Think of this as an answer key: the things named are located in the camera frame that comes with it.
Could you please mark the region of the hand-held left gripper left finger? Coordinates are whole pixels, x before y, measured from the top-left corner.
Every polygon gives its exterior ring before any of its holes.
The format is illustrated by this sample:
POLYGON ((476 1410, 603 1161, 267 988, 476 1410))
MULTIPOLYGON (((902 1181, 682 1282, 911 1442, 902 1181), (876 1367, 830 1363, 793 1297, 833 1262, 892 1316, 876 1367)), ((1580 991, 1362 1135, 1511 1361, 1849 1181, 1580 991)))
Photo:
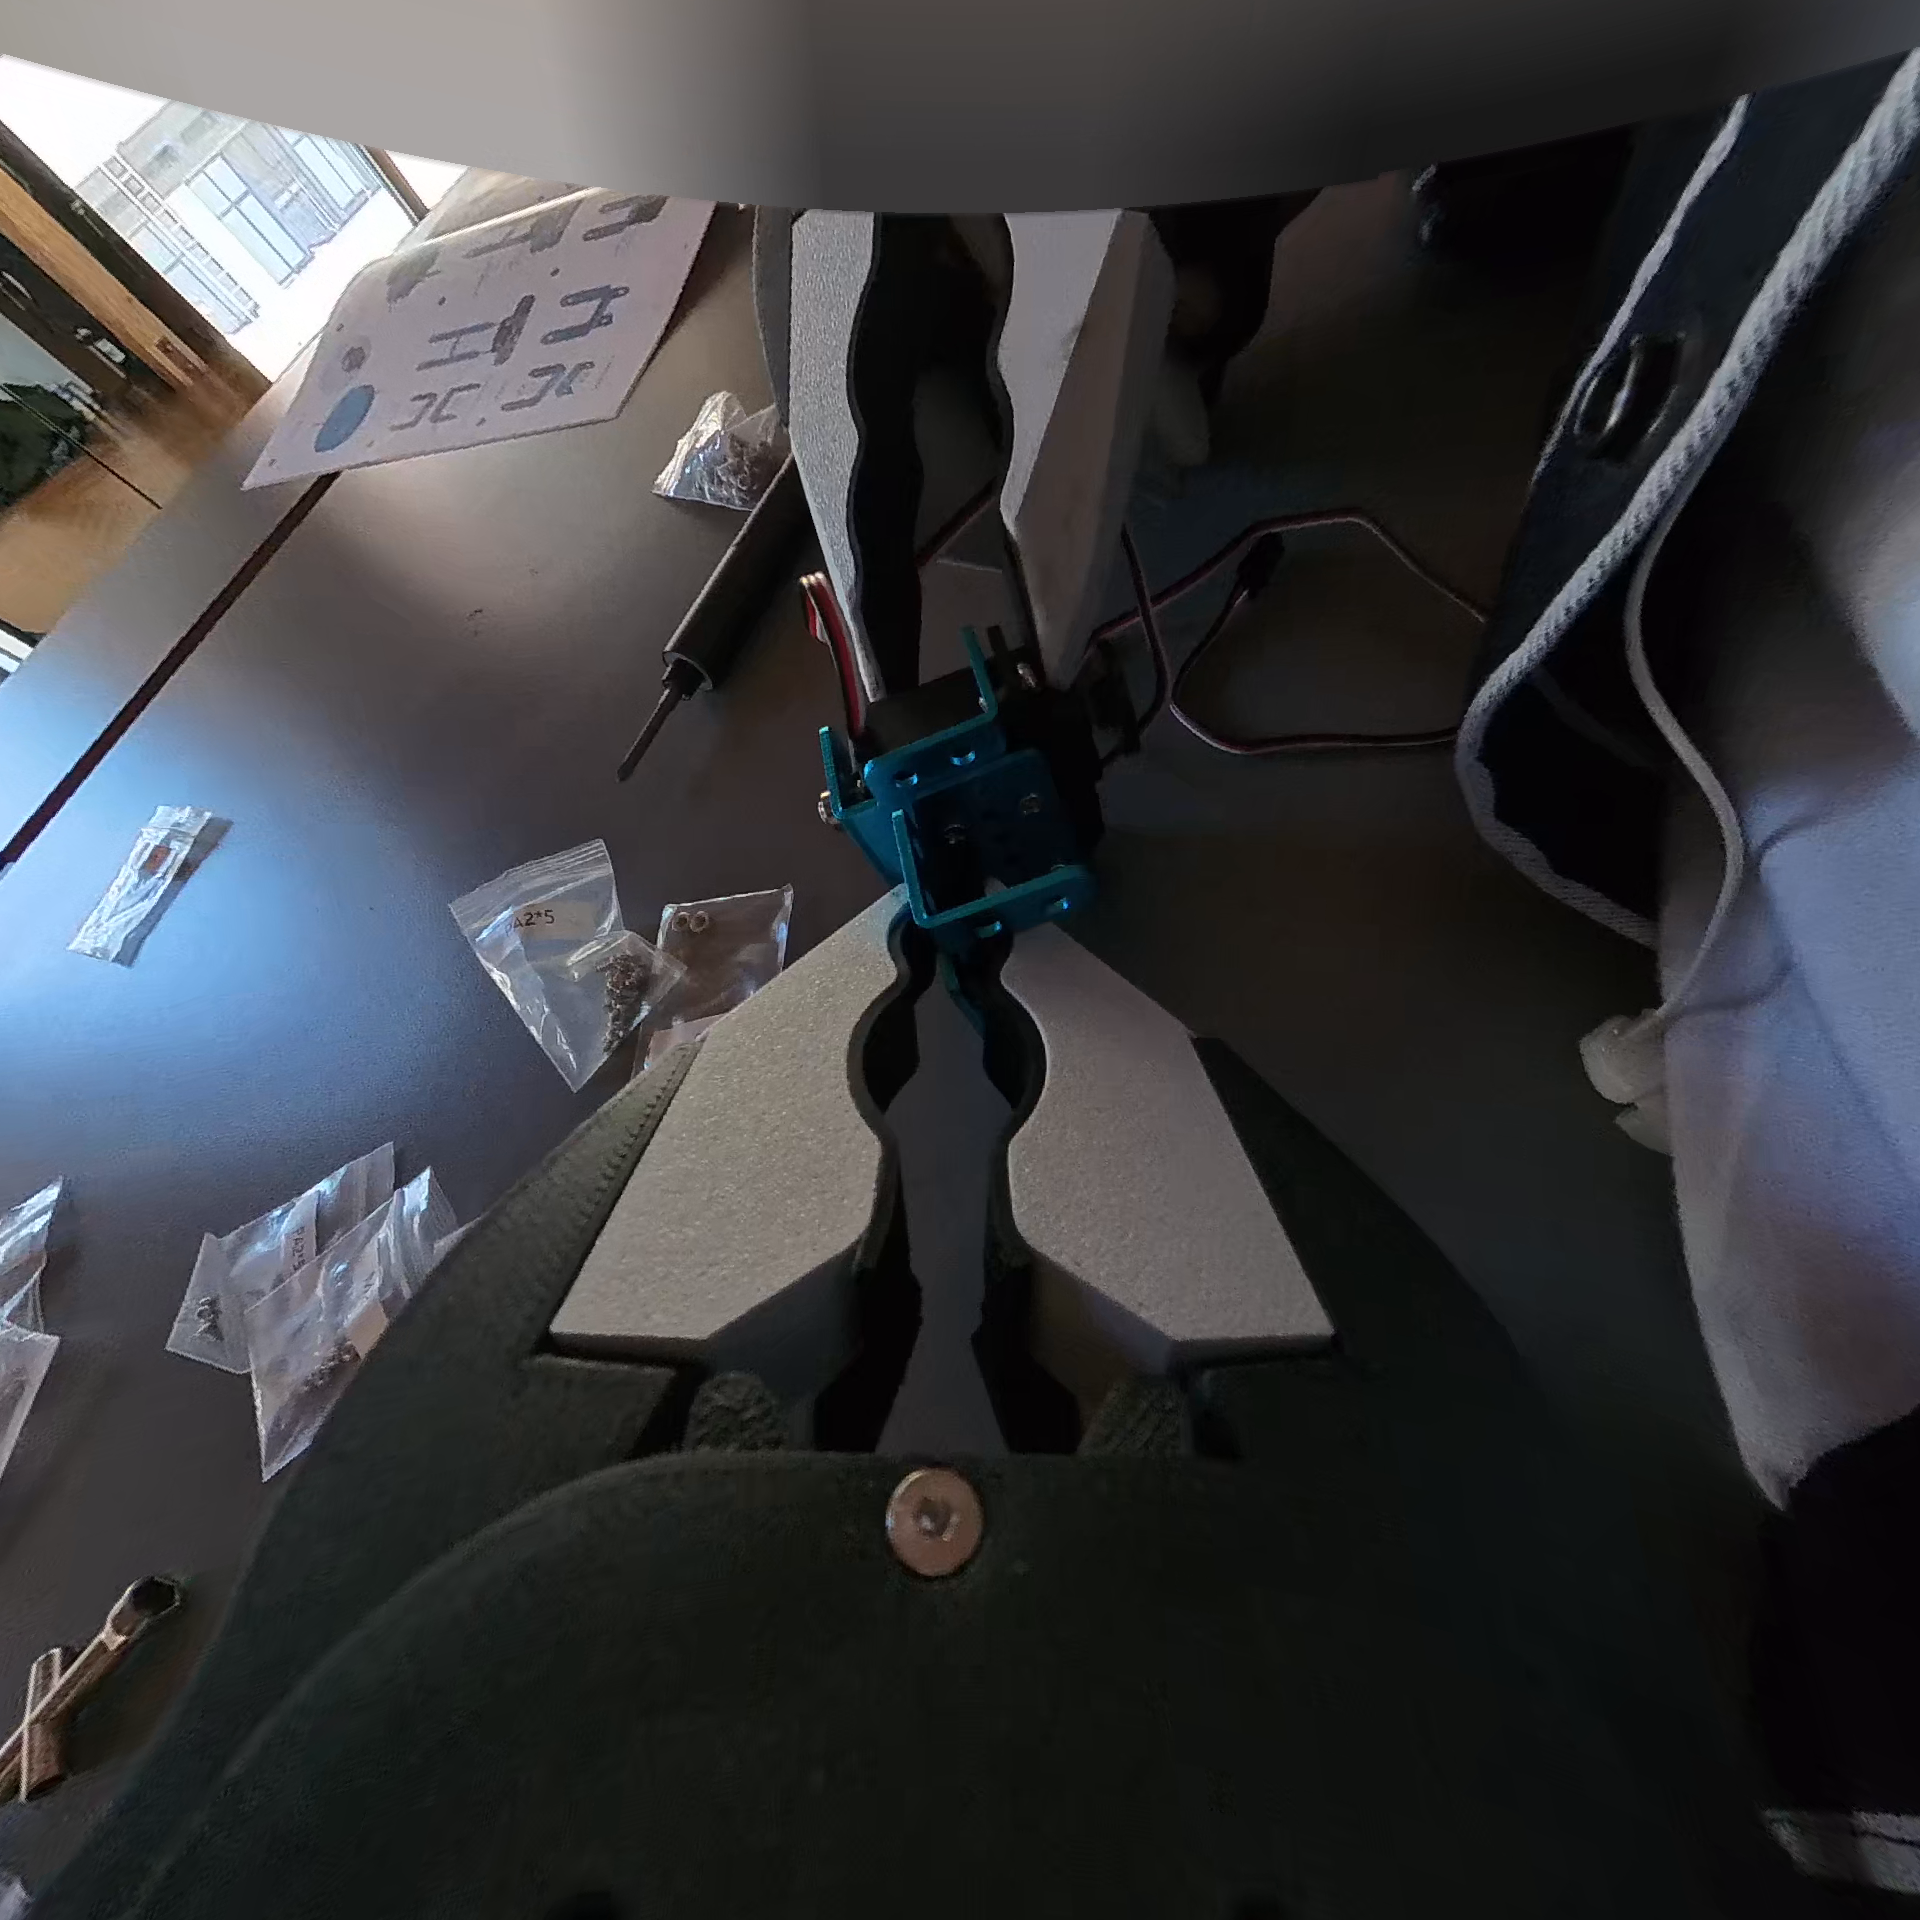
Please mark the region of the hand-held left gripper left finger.
POLYGON ((921 1063, 897 886, 697 1041, 570 1284, 562 1354, 752 1373, 905 1367, 921 1284, 892 1108, 921 1063))

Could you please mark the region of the black screwdriver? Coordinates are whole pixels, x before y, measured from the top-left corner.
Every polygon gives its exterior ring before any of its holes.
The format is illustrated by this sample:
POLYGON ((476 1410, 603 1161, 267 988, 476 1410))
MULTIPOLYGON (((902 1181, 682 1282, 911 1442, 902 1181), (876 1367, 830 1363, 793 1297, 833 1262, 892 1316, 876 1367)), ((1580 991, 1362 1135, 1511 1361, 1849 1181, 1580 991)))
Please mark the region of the black screwdriver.
POLYGON ((667 641, 657 706, 616 769, 617 782, 634 777, 676 709, 727 681, 762 612, 798 564, 810 527, 801 465, 790 454, 667 641))

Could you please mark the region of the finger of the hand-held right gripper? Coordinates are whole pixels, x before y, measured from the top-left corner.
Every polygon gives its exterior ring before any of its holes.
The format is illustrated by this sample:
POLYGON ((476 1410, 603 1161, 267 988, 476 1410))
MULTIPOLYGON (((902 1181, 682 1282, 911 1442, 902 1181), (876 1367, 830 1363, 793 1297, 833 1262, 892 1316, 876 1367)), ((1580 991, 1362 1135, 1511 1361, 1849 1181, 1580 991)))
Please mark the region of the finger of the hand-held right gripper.
POLYGON ((876 451, 857 399, 864 309, 880 274, 884 217, 876 211, 812 209, 790 235, 786 426, 833 588, 852 694, 888 694, 864 607, 866 559, 880 547, 857 530, 857 468, 876 451))
POLYGON ((1137 209, 1009 213, 1000 518, 1050 685, 1082 674, 1162 364, 1162 239, 1137 209))

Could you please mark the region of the clear bag with brass nuts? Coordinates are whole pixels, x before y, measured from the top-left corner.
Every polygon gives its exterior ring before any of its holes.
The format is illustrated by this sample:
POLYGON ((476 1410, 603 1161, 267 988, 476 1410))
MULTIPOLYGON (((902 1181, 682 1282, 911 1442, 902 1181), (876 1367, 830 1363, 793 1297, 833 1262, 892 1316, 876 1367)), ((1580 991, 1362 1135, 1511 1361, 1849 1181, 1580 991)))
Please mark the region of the clear bag with brass nuts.
POLYGON ((657 946, 682 964, 682 978, 647 1018, 635 1046, 635 1074, 702 1041, 785 970, 793 902, 793 886, 782 884, 664 906, 657 946))

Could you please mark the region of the person's white shirt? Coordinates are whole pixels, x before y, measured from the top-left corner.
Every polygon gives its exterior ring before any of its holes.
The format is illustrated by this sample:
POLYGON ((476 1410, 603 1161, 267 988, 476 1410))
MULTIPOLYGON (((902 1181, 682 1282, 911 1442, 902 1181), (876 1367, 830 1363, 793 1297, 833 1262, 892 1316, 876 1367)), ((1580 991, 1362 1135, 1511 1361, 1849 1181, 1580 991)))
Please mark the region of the person's white shirt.
POLYGON ((1696 1321, 1787 1509, 1915 1412, 1915 426, 1756 406, 1652 563, 1652 1026, 1696 1321))

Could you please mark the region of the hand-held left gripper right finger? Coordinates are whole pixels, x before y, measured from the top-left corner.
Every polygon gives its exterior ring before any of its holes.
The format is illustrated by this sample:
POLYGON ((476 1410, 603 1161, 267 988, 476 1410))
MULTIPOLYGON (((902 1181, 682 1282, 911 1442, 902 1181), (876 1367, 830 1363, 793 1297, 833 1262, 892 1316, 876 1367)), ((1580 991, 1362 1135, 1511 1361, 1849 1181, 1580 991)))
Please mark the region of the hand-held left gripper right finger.
POLYGON ((1143 1373, 1330 1345, 1186 1023, 1059 927, 1018 937, 1000 983, 1041 1041, 1014 1227, 1067 1329, 1143 1373))

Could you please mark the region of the dark brown desk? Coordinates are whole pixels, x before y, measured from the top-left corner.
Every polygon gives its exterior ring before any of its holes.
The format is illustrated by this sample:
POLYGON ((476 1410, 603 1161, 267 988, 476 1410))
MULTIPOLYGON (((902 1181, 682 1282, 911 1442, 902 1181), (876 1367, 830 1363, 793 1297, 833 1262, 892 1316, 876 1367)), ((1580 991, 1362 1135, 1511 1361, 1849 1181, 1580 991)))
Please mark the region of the dark brown desk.
MULTIPOLYGON (((65 1181, 42 1279, 63 1345, 6 1468, 6 1715, 33 1658, 136 1578, 187 1582, 76 1725, 81 1777, 6 1813, 26 1889, 104 1819, 272 1511, 246 1381, 162 1346, 203 1231, 387 1141, 467 1222, 606 1098, 564 1090, 449 902, 594 837, 647 932, 667 899, 791 883, 798 958, 878 893, 814 815, 836 699, 793 585, 616 782, 730 540, 654 498, 654 471, 697 399, 760 390, 748 217, 708 245, 623 419, 342 478, 6 870, 6 1210, 65 1181), (161 803, 231 825, 134 967, 72 954, 161 803)), ((1488 605, 1570 284, 1432 260, 1400 175, 1326 191, 1276 282, 1215 465, 1139 509, 1147 579, 1251 518, 1358 508, 1488 605)), ((239 489, 272 399, 6 685, 6 843, 292 509, 297 489, 239 489)), ((1468 617, 1330 527, 1287 542, 1186 706, 1222 733, 1428 730, 1466 703, 1472 651, 1468 617)), ((1162 717, 1102 795, 1082 940, 1440 1241, 1650 1545, 1675 1489, 1663 1369, 1688 1345, 1663 1315, 1684 1290, 1655 1158, 1575 1054, 1641 959, 1480 841, 1440 750, 1240 759, 1162 717)))

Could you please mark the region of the small clear plastic screw bag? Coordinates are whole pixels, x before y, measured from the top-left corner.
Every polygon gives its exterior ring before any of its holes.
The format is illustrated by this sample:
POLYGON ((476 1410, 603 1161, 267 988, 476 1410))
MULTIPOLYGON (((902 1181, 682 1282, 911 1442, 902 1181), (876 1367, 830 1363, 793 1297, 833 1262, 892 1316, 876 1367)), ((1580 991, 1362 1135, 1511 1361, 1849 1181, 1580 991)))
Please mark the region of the small clear plastic screw bag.
POLYGON ((384 1143, 230 1235, 203 1235, 166 1348, 230 1377, 249 1372, 247 1311, 361 1225, 396 1190, 384 1143))
POLYGON ((156 807, 104 897, 68 937, 66 951, 95 962, 131 967, 170 902, 231 825, 226 815, 206 807, 156 807))
POLYGON ((654 494, 684 506, 755 511, 790 460, 777 405, 748 406, 712 394, 654 481, 654 494))
POLYGON ((364 1361, 456 1238, 454 1205, 425 1167, 246 1310, 263 1482, 312 1447, 364 1361))

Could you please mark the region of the long twisted clear plastic bag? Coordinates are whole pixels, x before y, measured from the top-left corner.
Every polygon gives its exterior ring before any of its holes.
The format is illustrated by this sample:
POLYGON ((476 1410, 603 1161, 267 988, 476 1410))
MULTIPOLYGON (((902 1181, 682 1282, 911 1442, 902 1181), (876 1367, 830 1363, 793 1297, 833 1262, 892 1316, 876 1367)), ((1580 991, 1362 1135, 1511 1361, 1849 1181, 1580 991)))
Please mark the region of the long twisted clear plastic bag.
POLYGON ((60 1354, 44 1326, 42 1274, 63 1197, 65 1179, 54 1179, 3 1211, 3 1470, 60 1354))

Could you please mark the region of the metal cross wrench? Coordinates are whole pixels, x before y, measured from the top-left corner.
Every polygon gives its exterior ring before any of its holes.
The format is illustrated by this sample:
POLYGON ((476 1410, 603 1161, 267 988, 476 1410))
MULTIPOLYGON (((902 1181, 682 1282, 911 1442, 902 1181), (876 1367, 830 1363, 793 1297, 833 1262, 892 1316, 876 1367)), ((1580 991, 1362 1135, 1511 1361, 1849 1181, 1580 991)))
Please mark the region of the metal cross wrench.
POLYGON ((66 1778, 68 1723, 119 1671, 134 1646, 183 1607, 183 1598, 183 1582, 146 1574, 119 1596, 84 1646, 56 1646, 38 1658, 24 1711, 3 1743, 6 1803, 33 1801, 66 1778))

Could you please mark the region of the open white instruction booklet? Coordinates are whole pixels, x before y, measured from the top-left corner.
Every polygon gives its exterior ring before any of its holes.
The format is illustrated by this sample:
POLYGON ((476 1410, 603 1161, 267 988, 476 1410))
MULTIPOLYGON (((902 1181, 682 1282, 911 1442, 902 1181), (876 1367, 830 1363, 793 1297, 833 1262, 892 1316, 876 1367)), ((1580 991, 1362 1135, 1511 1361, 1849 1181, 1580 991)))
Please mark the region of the open white instruction booklet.
POLYGON ((331 309, 242 489, 614 421, 713 211, 585 188, 372 263, 331 309))

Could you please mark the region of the black servo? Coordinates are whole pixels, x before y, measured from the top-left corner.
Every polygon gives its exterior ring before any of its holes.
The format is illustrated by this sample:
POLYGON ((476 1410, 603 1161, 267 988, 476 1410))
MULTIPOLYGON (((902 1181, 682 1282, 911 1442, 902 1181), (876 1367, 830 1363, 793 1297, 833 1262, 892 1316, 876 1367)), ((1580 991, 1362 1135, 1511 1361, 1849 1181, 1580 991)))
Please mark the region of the black servo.
POLYGON ((1102 757, 1080 694, 1046 683, 1041 653, 1004 629, 966 627, 966 661, 937 678, 872 697, 850 638, 827 615, 843 694, 820 730, 820 814, 884 881, 880 949, 897 981, 864 1014, 856 1061, 876 1068, 884 1108, 920 1068, 916 1001, 944 985, 982 1043, 984 1068, 1016 1113, 1041 1098, 1046 1046, 1004 972, 1018 942, 1059 927, 1097 890, 1102 757))

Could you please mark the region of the person's striped black jacket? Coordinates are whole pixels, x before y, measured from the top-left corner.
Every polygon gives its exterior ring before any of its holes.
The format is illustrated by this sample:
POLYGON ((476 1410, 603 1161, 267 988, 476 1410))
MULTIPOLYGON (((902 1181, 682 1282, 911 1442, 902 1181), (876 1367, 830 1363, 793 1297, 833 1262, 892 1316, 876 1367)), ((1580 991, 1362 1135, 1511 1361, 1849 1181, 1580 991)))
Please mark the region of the person's striped black jacket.
MULTIPOLYGON (((1652 124, 1600 253, 1594 326, 1547 430, 1459 723, 1480 837, 1652 951, 1650 1009, 1583 1043, 1663 1153, 1659 870, 1673 763, 1650 687, 1652 563, 1743 421, 1915 426, 1913 51, 1652 124)), ((1915 1915, 1915 1412, 1769 1503, 1752 1655, 1760 1822, 1833 1913, 1915 1915)))

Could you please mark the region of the clear bag with silver screws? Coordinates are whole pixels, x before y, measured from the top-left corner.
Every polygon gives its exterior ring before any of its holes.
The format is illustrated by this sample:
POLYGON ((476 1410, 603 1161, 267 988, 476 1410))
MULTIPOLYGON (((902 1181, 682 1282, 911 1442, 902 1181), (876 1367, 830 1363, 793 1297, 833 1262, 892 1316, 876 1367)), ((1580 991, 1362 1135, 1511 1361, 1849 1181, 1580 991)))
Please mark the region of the clear bag with silver screws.
POLYGON ((570 1092, 583 1092, 689 977, 627 925, 603 839, 524 862, 449 913, 570 1092))

